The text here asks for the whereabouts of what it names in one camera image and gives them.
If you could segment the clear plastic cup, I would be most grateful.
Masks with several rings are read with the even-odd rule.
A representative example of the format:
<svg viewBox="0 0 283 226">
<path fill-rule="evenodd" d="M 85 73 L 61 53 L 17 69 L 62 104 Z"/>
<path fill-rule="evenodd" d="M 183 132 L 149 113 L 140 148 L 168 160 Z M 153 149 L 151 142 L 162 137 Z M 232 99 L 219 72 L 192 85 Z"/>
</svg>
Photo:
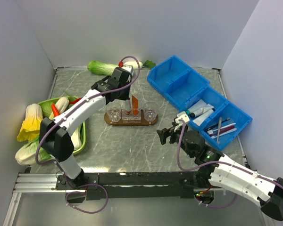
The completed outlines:
<svg viewBox="0 0 283 226">
<path fill-rule="evenodd" d="M 111 102 L 106 106 L 106 114 L 112 122 L 121 120 L 121 105 L 119 103 Z"/>
<path fill-rule="evenodd" d="M 143 106 L 144 119 L 152 122 L 156 119 L 158 114 L 158 105 L 156 102 L 146 102 Z"/>
</svg>

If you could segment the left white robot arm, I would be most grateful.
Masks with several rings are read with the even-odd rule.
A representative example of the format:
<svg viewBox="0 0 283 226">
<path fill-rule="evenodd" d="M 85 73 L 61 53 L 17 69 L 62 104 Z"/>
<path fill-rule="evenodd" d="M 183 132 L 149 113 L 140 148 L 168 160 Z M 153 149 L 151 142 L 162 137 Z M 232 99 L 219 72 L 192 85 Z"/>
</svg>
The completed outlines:
<svg viewBox="0 0 283 226">
<path fill-rule="evenodd" d="M 50 120 L 44 118 L 40 127 L 41 147 L 55 160 L 67 177 L 72 189 L 85 184 L 84 171 L 74 158 L 71 136 L 93 113 L 118 99 L 127 100 L 133 67 L 116 67 L 111 76 L 97 81 L 91 89 L 72 107 Z"/>
</svg>

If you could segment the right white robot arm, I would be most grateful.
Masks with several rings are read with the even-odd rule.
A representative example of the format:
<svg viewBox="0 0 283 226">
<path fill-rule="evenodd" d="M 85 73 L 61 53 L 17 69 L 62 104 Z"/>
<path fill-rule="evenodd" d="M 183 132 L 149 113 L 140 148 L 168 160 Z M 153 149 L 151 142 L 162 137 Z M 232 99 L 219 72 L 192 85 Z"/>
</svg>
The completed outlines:
<svg viewBox="0 0 283 226">
<path fill-rule="evenodd" d="M 220 187 L 240 195 L 260 207 L 270 218 L 283 221 L 283 178 L 265 177 L 248 169 L 226 154 L 206 145 L 205 139 L 197 131 L 188 130 L 187 126 L 172 126 L 157 130 L 162 145 L 170 138 L 170 143 L 177 143 L 177 150 L 183 150 L 194 158 L 197 166 L 197 184 Z"/>
</svg>

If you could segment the orange toothpaste tube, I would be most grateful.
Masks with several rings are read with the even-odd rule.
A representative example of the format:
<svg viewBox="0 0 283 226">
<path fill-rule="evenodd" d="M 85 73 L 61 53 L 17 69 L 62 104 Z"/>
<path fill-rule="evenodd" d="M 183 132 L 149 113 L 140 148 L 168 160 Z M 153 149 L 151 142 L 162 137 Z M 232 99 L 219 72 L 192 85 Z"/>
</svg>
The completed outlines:
<svg viewBox="0 0 283 226">
<path fill-rule="evenodd" d="M 134 116 L 137 116 L 139 114 L 138 99 L 135 96 L 132 96 L 132 112 Z"/>
</svg>

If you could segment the clear acrylic toothbrush holder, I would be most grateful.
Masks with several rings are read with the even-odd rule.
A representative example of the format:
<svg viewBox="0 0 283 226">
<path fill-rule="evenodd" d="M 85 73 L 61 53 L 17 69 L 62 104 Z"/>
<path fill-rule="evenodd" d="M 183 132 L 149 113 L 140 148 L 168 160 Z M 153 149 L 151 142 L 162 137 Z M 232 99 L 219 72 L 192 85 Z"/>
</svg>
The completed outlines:
<svg viewBox="0 0 283 226">
<path fill-rule="evenodd" d="M 142 121 L 142 111 L 139 109 L 139 114 L 137 116 L 133 115 L 133 112 L 131 110 L 131 113 L 129 115 L 125 114 L 125 110 L 122 110 L 122 121 L 126 124 L 138 124 Z"/>
</svg>

